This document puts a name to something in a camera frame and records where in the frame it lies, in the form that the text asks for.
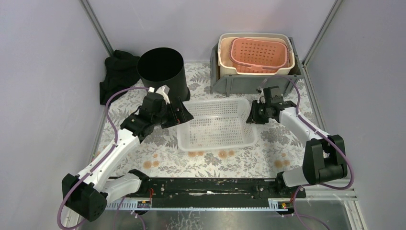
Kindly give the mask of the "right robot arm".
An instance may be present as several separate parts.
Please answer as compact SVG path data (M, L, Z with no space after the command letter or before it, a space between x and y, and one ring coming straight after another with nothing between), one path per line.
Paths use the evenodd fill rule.
M302 166L277 174L274 190L278 196L287 197L296 186L324 184L348 175L341 136L316 128L297 104L284 100L279 87L257 90L260 96L252 102L246 123L264 125L273 119L289 129L305 149Z

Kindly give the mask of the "white perforated plastic basket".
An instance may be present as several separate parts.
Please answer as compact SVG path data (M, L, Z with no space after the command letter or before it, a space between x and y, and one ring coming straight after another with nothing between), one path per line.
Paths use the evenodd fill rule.
M184 105L194 119L177 126L180 150L235 149L257 143L256 126L246 123L251 108L246 98L187 101Z

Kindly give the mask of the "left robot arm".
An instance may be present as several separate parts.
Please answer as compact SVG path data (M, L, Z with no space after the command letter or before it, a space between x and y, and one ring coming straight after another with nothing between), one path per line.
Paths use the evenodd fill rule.
M178 126L193 120L180 97L169 98L163 92L149 92L137 111L130 114L114 131L107 148L76 175L67 174L62 179L63 202L92 222L98 219L107 205L120 197L135 194L142 197L148 192L148 183L140 176L128 172L109 181L109 177L129 151L138 147L152 134L154 128Z

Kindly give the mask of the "large black cylindrical container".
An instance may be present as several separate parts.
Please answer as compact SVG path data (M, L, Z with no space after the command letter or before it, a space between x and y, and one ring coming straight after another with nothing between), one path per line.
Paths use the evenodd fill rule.
M191 92L187 86L184 60L175 49L159 47L145 52L137 63L137 73L145 87L169 87L169 99L188 101Z

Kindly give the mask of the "grey plastic crate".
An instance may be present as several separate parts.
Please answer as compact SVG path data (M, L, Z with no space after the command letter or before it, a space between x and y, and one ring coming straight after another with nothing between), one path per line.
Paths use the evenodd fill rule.
M221 54L222 48L229 48L231 41L238 37L246 37L258 40L277 40L285 43L291 50L291 58L293 59L293 67L283 70L282 73L257 75L254 73L240 74L234 68L229 68L225 65L226 54ZM304 78L302 64L297 55L295 43L292 37L287 37L283 34L268 34L268 33L226 33L222 34L218 43L212 48L211 57L211 93L223 93L226 96L231 94L256 94L256 89L267 78L271 77L266 82L266 87L278 86L281 93L287 96L293 89L293 83L297 83Z

